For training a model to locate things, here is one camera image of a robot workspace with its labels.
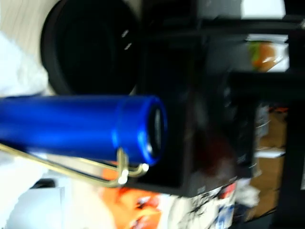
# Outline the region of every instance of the metal bottle handle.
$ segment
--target metal bottle handle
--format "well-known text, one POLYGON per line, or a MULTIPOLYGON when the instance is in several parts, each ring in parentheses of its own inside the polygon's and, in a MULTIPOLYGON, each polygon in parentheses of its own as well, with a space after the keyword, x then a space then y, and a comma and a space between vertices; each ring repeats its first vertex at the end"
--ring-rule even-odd
POLYGON ((128 180, 128 176, 130 177, 140 177, 142 175, 144 175, 149 166, 147 164, 140 164, 137 168, 132 168, 132 167, 128 167, 128 156, 127 154, 123 151, 122 148, 119 148, 117 151, 117 163, 118 165, 111 165, 111 164, 104 164, 104 163, 99 163, 99 162, 95 162, 95 161, 91 161, 88 159, 84 159, 84 158, 79 158, 79 160, 83 161, 84 163, 90 164, 90 165, 94 165, 94 166, 98 166, 100 168, 107 168, 107 169, 111 169, 111 170, 116 170, 118 172, 118 177, 114 180, 106 180, 103 178, 99 178, 96 176, 92 176, 86 173, 83 173, 81 171, 78 170, 74 170, 71 169, 69 167, 65 167, 61 164, 55 163, 55 162, 51 162, 49 160, 44 160, 41 159, 37 156, 22 152, 20 150, 14 149, 12 147, 6 146, 4 144, 0 144, 0 150, 9 153, 11 155, 14 156, 20 156, 26 160, 35 162, 39 165, 45 166, 48 169, 54 170, 56 172, 62 173, 64 175, 67 175, 69 177, 72 178, 76 178, 76 179, 81 179, 84 180, 88 183, 92 183, 94 185, 99 185, 99 186, 103 186, 103 187, 119 187, 124 185, 127 180, 128 180))

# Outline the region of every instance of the black metal rack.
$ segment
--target black metal rack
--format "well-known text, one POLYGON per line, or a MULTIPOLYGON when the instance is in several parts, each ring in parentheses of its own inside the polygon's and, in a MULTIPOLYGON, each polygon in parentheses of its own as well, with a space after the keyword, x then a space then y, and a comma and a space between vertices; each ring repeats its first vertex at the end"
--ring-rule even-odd
POLYGON ((302 65, 295 58, 297 47, 301 50, 304 46, 304 34, 299 17, 188 18, 159 22, 137 34, 135 40, 142 48, 137 93, 156 94, 164 101, 170 137, 161 162, 128 185, 192 197, 232 182, 236 176, 251 177, 257 105, 262 101, 290 105, 305 99, 302 65), (290 69, 284 73, 253 72, 244 41, 249 33, 288 34, 290 69), (204 124, 197 120, 198 112, 204 124), (211 150, 208 142, 228 150, 220 147, 207 153, 211 150), (222 175, 205 167, 220 165, 215 159, 218 156, 228 161, 224 166, 228 170, 216 169, 222 175))

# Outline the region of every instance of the orange object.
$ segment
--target orange object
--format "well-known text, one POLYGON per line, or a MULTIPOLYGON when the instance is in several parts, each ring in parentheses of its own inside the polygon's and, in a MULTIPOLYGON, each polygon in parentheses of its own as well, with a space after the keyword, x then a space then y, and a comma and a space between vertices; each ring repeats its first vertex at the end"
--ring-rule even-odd
MULTIPOLYGON (((104 169, 102 177, 115 179, 116 171, 104 169)), ((113 214, 117 229, 156 229, 161 211, 158 193, 133 188, 106 188, 101 198, 113 214)))
POLYGON ((251 42, 252 65, 260 72, 267 72, 276 62, 275 49, 271 42, 251 42))

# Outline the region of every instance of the blue metal bottle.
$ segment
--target blue metal bottle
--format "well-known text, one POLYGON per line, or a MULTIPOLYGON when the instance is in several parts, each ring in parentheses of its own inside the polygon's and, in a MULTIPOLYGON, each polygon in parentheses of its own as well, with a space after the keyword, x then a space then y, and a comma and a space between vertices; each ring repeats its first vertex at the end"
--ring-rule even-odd
POLYGON ((155 96, 54 96, 0 100, 0 142, 27 152, 155 164, 167 131, 155 96))

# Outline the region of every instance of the orange packaging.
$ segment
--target orange packaging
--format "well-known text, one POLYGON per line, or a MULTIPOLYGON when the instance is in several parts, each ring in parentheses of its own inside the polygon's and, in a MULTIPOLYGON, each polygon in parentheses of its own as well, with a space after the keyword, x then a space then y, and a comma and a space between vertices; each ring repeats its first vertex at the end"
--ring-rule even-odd
MULTIPOLYGON (((117 172, 104 169, 102 177, 114 179, 117 172)), ((156 229, 162 212, 159 194, 128 187, 105 188, 101 198, 113 215, 117 229, 156 229)))

